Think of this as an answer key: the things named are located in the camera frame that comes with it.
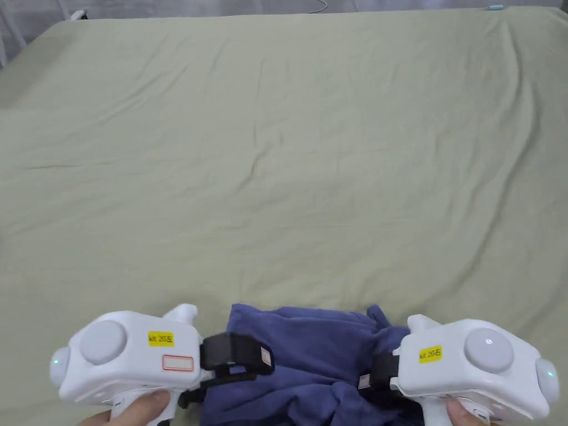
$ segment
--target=white sticker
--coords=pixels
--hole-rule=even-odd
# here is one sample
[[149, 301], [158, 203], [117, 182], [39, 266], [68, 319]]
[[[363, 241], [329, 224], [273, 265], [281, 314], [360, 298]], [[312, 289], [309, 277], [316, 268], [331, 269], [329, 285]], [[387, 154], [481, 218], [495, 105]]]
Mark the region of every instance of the white sticker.
[[366, 387], [371, 386], [371, 375], [365, 374], [359, 377], [359, 386], [358, 389], [365, 389]]
[[266, 364], [272, 367], [272, 360], [270, 359], [270, 352], [268, 352], [266, 349], [264, 348], [260, 348], [260, 353], [262, 355], [262, 361]]
[[192, 372], [193, 358], [180, 357], [175, 355], [164, 355], [162, 357], [162, 370]]

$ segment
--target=blue cloth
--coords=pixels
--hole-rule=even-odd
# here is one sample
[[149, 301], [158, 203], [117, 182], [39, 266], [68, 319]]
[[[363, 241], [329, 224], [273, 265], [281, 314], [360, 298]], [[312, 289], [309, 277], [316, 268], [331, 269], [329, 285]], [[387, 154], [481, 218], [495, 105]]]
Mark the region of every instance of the blue cloth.
[[227, 331], [248, 334], [274, 352], [275, 372], [207, 390], [201, 425], [406, 426], [357, 391], [371, 356], [394, 350], [409, 333], [378, 306], [367, 315], [322, 309], [260, 311], [234, 304]]

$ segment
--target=finger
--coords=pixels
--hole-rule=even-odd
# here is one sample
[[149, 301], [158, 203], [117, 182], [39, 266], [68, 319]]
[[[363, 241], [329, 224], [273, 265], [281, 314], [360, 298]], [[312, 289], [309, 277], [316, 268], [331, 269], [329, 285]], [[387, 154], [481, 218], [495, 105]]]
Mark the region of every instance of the finger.
[[162, 413], [169, 401], [170, 394], [165, 390], [141, 396], [108, 426], [146, 426]]
[[110, 420], [110, 411], [95, 414], [93, 417], [83, 420], [78, 426], [103, 426]]
[[446, 408], [453, 426], [487, 426], [455, 399], [448, 401]]

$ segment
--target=bed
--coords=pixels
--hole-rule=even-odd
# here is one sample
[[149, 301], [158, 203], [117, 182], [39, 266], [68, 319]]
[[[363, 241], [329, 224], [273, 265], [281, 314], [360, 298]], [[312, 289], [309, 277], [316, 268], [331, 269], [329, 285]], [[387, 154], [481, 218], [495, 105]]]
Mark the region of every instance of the bed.
[[203, 335], [235, 302], [485, 319], [568, 377], [567, 16], [52, 27], [0, 72], [0, 423], [100, 411], [53, 351], [182, 302]]

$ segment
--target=yellow label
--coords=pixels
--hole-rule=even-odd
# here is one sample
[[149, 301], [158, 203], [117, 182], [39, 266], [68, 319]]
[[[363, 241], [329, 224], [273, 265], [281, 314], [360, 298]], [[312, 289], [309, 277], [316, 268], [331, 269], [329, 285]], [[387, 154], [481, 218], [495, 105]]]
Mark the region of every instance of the yellow label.
[[442, 347], [433, 346], [431, 348], [422, 349], [420, 351], [420, 363], [427, 364], [429, 362], [436, 362], [442, 359]]
[[148, 345], [173, 347], [174, 333], [168, 331], [149, 331], [148, 332]]

